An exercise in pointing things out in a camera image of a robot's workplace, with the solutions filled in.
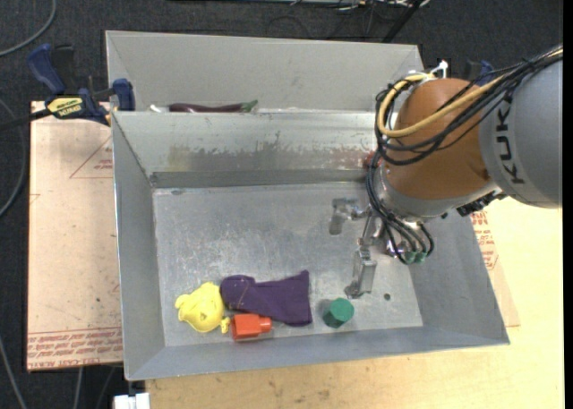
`purple cloth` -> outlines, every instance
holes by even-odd
[[[229,309],[258,313],[290,326],[312,323],[308,288],[308,270],[283,280],[260,283],[248,276],[231,276],[220,284],[221,296]]]

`dark red object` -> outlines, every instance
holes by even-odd
[[[240,104],[227,104],[219,107],[206,107],[199,104],[171,104],[170,112],[179,113],[247,113],[250,112],[258,101],[242,102]]]
[[[253,339],[272,329],[272,320],[256,313],[237,313],[231,319],[231,336],[233,339]]]
[[[236,113],[242,110],[241,104],[224,105],[222,107],[206,107],[197,104],[172,104],[170,112],[180,113]]]

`black carpet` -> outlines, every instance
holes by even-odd
[[[0,56],[0,99],[16,117],[28,103],[47,96],[26,66],[26,55],[41,43],[72,44],[77,74],[93,76],[96,89],[107,85],[105,30],[210,33],[228,36],[318,38],[380,42],[403,9],[380,6],[376,14],[358,9],[338,13],[314,4],[167,0],[56,0],[51,26],[26,47]],[[0,0],[0,51],[36,31],[50,14],[50,0]],[[563,41],[563,0],[431,0],[396,35],[394,43],[416,44],[424,65],[440,59],[452,76],[467,59],[511,65]],[[0,123],[10,115],[0,106]],[[23,127],[27,141],[29,131]],[[0,133],[0,208],[17,184],[21,168],[19,133]],[[0,335],[17,383],[29,408],[73,406],[77,371],[28,374],[24,369],[28,185],[0,217]],[[92,408],[109,375],[108,367],[86,368],[80,407]],[[113,373],[108,393],[124,391],[121,370]],[[0,409],[18,407],[0,365]]]

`green cylinder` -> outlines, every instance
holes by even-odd
[[[332,301],[329,308],[322,314],[322,319],[331,328],[340,328],[355,314],[355,307],[344,298]]]

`yellow rubber duck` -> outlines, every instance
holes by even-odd
[[[206,282],[191,294],[182,294],[175,300],[179,309],[179,321],[186,321],[200,333],[208,333],[221,326],[225,334],[229,329],[229,318],[224,318],[225,304],[219,287]]]

